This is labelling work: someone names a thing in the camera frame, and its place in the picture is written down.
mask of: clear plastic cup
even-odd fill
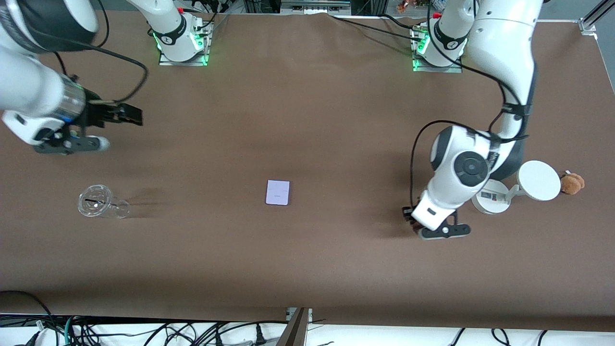
[[[104,185],[92,185],[79,195],[77,208],[83,216],[123,219],[130,214],[127,201],[113,196]]]

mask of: brown tabletop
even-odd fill
[[[575,23],[537,25],[525,160],[576,172],[586,188],[518,197],[497,216],[466,203],[469,236],[423,241],[400,211],[412,141],[435,119],[486,128],[495,83],[415,73],[406,39],[324,14],[232,15],[209,66],[158,66],[144,18],[109,16],[106,48],[151,69],[129,102],[145,126],[91,130],[111,149],[72,156],[36,154],[0,126],[1,289],[75,315],[255,320],[308,306],[328,323],[615,329],[615,97]],[[105,98],[140,76],[95,52],[63,56]],[[415,195],[441,129],[420,142]],[[291,181],[288,206],[264,203],[268,179]],[[77,197],[95,183],[133,218],[81,216]]]

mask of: white round object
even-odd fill
[[[489,179],[482,190],[472,197],[472,204],[483,214],[493,215],[506,211],[508,188],[502,182]]]
[[[537,201],[554,199],[561,190],[560,177],[555,169],[542,161],[528,161],[517,173],[523,192]]]

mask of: white device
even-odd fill
[[[489,179],[485,187],[472,197],[472,204],[483,214],[494,215],[506,211],[515,196],[550,201],[560,190],[560,177],[553,167],[541,161],[528,161],[521,165],[517,184],[510,190],[502,182]]]
[[[167,59],[184,62],[204,49],[202,19],[180,14],[173,0],[128,1],[146,17]],[[90,44],[97,31],[89,0],[0,0],[2,120],[38,152],[106,150],[109,141],[85,135],[87,126],[142,124],[139,109],[91,102],[100,98],[38,60],[46,52],[83,50],[65,40]],[[81,136],[69,131],[71,124],[81,127]]]
[[[432,231],[447,227],[446,218],[476,195],[489,178],[501,180],[514,174],[523,158],[524,141],[505,140],[525,134],[531,113],[536,82],[531,38],[542,0],[482,0],[478,9],[472,8],[474,3],[448,1],[442,17],[430,21],[433,37],[423,57],[435,66],[449,66],[452,63],[436,46],[451,60],[465,49],[479,70],[500,79],[510,91],[503,91],[499,133],[481,132],[483,137],[450,126],[436,138],[430,157],[435,175],[411,213]]]

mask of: black cable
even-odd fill
[[[103,16],[105,16],[105,26],[107,28],[106,33],[105,33],[105,39],[97,45],[97,47],[100,48],[104,46],[105,43],[107,43],[107,40],[109,39],[109,17],[107,17],[107,11],[105,10],[105,7],[103,6],[102,0],[98,0],[98,4],[100,5],[100,9],[103,10]]]
[[[93,325],[86,324],[84,327],[84,332],[87,336],[87,340],[90,341],[90,345],[100,345],[100,336],[92,332]]]
[[[544,334],[547,334],[548,331],[542,331],[540,332],[540,335],[538,336],[538,344],[536,344],[536,346],[542,346],[542,337],[544,337]]]
[[[378,16],[379,16],[379,17],[386,17],[386,18],[388,18],[388,19],[392,20],[392,21],[393,21],[393,23],[397,24],[398,26],[401,26],[401,27],[402,27],[402,28],[404,28],[404,29],[409,29],[409,30],[412,30],[412,26],[411,26],[411,25],[406,25],[406,24],[404,24],[404,23],[402,23],[402,22],[398,21],[397,19],[395,19],[395,18],[394,18],[393,16],[391,16],[391,15],[388,15],[388,14],[386,14],[386,13],[383,13],[383,14],[379,14]]]
[[[51,321],[51,323],[53,325],[55,325],[54,316],[51,314],[51,311],[49,310],[49,308],[47,308],[47,306],[37,296],[35,296],[34,294],[32,294],[30,292],[26,292],[26,291],[17,291],[17,290],[0,291],[0,295],[2,295],[2,294],[19,294],[21,296],[29,297],[30,299],[34,300],[38,305],[40,305],[43,310],[45,310],[45,313],[49,317],[49,320]],[[56,346],[60,346],[60,341],[58,340],[57,334],[55,335],[55,345]]]
[[[10,326],[16,326],[18,324],[20,324],[20,327],[24,327],[26,324],[28,324],[28,320],[23,320],[23,321],[19,321],[19,322],[13,322],[13,323],[6,323],[6,324],[0,324],[0,327],[10,327]]]
[[[54,55],[56,58],[58,58],[58,63],[60,63],[60,67],[62,68],[62,73],[65,76],[68,76],[68,72],[66,72],[66,65],[64,65],[64,60],[62,60],[62,57],[60,56],[58,52],[54,52]]]
[[[171,342],[171,340],[172,340],[174,337],[176,337],[176,336],[180,336],[180,337],[184,338],[185,340],[187,340],[188,342],[190,342],[190,345],[194,345],[194,343],[195,343],[195,340],[194,340],[194,339],[192,339],[192,338],[190,338],[190,337],[188,337],[188,336],[185,336],[184,334],[182,334],[182,333],[181,333],[181,331],[182,331],[182,330],[184,330],[184,329],[186,329],[187,327],[192,327],[192,324],[193,324],[192,322],[190,322],[190,323],[186,323],[186,325],[185,325],[185,326],[181,327],[181,328],[180,328],[179,330],[177,330],[177,331],[176,331],[174,328],[169,327],[169,329],[171,329],[172,331],[174,331],[174,333],[173,333],[173,334],[169,334],[169,335],[167,335],[167,339],[166,339],[166,340],[165,340],[165,342],[164,342],[164,346],[167,346],[167,345],[169,344],[169,342]]]
[[[496,122],[498,121],[498,119],[502,116],[502,114],[504,114],[503,110],[500,110],[500,112],[498,113],[498,115],[496,115],[495,118],[493,118],[493,120],[491,120],[491,122],[489,123],[489,128],[487,129],[488,132],[493,132],[493,126],[496,124]]]
[[[212,15],[212,18],[211,18],[211,19],[210,19],[207,23],[203,24],[202,26],[198,26],[198,27],[196,28],[196,30],[198,31],[198,30],[201,30],[201,29],[203,29],[203,28],[206,28],[209,24],[213,23],[213,20],[214,20],[214,19],[216,19],[216,14],[218,14],[218,13],[217,13],[217,12],[215,12],[215,13]]]
[[[194,341],[194,345],[200,345],[203,342],[203,340],[210,337],[215,332],[216,328],[222,328],[223,326],[226,326],[227,324],[228,322],[215,323],[213,326],[209,327],[205,332],[203,332],[203,334],[201,334],[198,338],[196,338],[196,340]]]
[[[28,342],[26,342],[25,346],[35,346],[36,345],[36,339],[38,339],[38,335],[41,333],[41,331],[38,331],[36,333],[34,333],[34,335],[30,338],[30,340],[28,340]]]
[[[257,321],[257,322],[244,323],[244,324],[240,324],[238,326],[230,327],[229,329],[225,329],[225,330],[223,330],[223,331],[221,331],[219,333],[216,333],[216,335],[211,336],[209,339],[207,339],[205,342],[203,342],[203,345],[209,344],[211,341],[213,341],[216,338],[216,336],[220,336],[220,335],[222,335],[222,334],[224,334],[226,332],[232,331],[234,329],[241,328],[241,327],[246,327],[246,326],[253,326],[254,324],[264,324],[264,323],[283,323],[283,324],[288,324],[288,322],[286,322],[286,321]]]
[[[222,343],[222,337],[220,336],[220,327],[216,327],[216,346],[224,346],[224,343]]]
[[[344,19],[344,18],[339,18],[339,17],[335,17],[335,16],[331,16],[331,17],[334,18],[334,19],[337,19],[337,20],[341,20],[342,22],[346,22],[346,23],[362,26],[364,28],[380,31],[381,33],[390,34],[390,35],[401,37],[401,38],[407,38],[407,39],[412,40],[412,41],[419,42],[421,40],[421,39],[416,38],[416,37],[410,37],[410,36],[406,36],[406,35],[402,35],[402,34],[398,34],[398,33],[393,33],[391,31],[386,31],[386,30],[382,30],[382,29],[379,29],[379,28],[374,28],[373,26],[369,26],[369,25],[353,22],[352,20],[348,20],[348,19]]]
[[[126,334],[126,333],[111,333],[111,334],[98,334],[98,333],[92,333],[90,334],[91,336],[95,336],[95,337],[108,337],[108,336],[126,336],[126,337],[135,337],[135,336],[141,336],[141,335],[145,335],[145,334],[149,334],[152,332],[155,332],[156,330],[152,330],[152,331],[146,331],[146,332],[141,332],[141,333],[137,333],[137,334]]]
[[[143,344],[143,346],[148,346],[149,342],[152,341],[152,339],[154,338],[154,336],[156,336],[156,334],[160,333],[163,329],[166,329],[167,326],[169,325],[169,323],[165,323],[162,326],[158,327],[157,330],[155,330],[147,340],[145,340],[145,344]]]
[[[461,334],[463,334],[463,332],[466,331],[465,328],[461,328],[458,332],[457,332],[457,336],[455,337],[455,339],[453,340],[453,342],[451,343],[450,346],[455,346],[457,345],[457,341],[459,341],[459,338],[461,337]]]
[[[427,33],[429,34],[429,37],[432,38],[432,33],[431,33],[431,26],[429,25],[429,21],[431,19],[431,0],[429,0],[429,2],[427,3]],[[449,62],[451,62],[452,64],[455,64],[461,68],[465,68],[468,71],[472,71],[474,73],[478,73],[481,76],[487,77],[489,79],[491,79],[492,81],[495,81],[496,83],[502,85],[504,88],[506,88],[506,90],[508,90],[510,92],[510,94],[515,98],[515,101],[521,105],[521,101],[519,100],[519,97],[517,97],[517,95],[512,91],[512,89],[503,81],[501,81],[499,78],[490,75],[489,73],[480,71],[480,70],[476,70],[475,68],[471,68],[468,66],[463,65],[462,63],[459,63],[451,58],[449,58],[447,55],[445,55],[442,50],[438,47],[438,45],[434,42],[434,48],[438,51],[438,53],[440,53],[440,55],[442,55],[445,59],[447,59]]]
[[[263,337],[263,330],[261,329],[261,325],[259,323],[256,324],[256,341],[254,344],[256,346],[264,345],[267,343],[267,340]]]
[[[505,342],[496,336],[496,331],[501,331],[502,332],[502,334],[504,335],[504,338],[506,340]],[[508,340],[508,334],[506,334],[505,330],[503,330],[503,329],[492,329],[491,330],[491,336],[493,336],[493,338],[496,339],[496,341],[499,342],[500,344],[502,344],[504,346],[510,346],[510,341]]]
[[[114,58],[118,58],[118,59],[124,60],[126,62],[132,63],[132,64],[134,64],[136,66],[139,66],[141,69],[143,69],[143,76],[141,77],[141,81],[139,81],[137,86],[131,92],[129,92],[126,96],[122,97],[121,99],[112,100],[112,101],[109,101],[107,103],[122,103],[122,102],[130,99],[131,97],[133,97],[141,89],[141,87],[145,84],[145,81],[148,78],[148,75],[149,75],[148,67],[145,66],[144,64],[142,64],[141,62],[135,60],[135,59],[126,57],[126,56],[124,56],[122,54],[118,54],[118,53],[112,52],[110,50],[101,48],[101,47],[93,46],[93,45],[88,44],[88,43],[83,43],[83,42],[75,41],[75,40],[72,40],[72,39],[61,38],[61,37],[54,36],[54,35],[51,35],[51,34],[42,33],[42,32],[40,32],[40,31],[38,31],[38,30],[36,30],[36,29],[34,29],[32,27],[30,28],[30,31],[33,31],[33,32],[35,32],[35,33],[37,33],[39,35],[46,36],[48,38],[57,39],[57,40],[60,40],[60,41],[63,41],[63,42],[67,42],[67,43],[70,43],[70,44],[76,44],[78,46],[81,46],[81,47],[84,47],[84,48],[87,48],[87,49],[90,49],[90,50],[95,50],[97,52],[101,52],[101,53],[104,53],[106,55],[110,55],[110,56],[112,56]]]

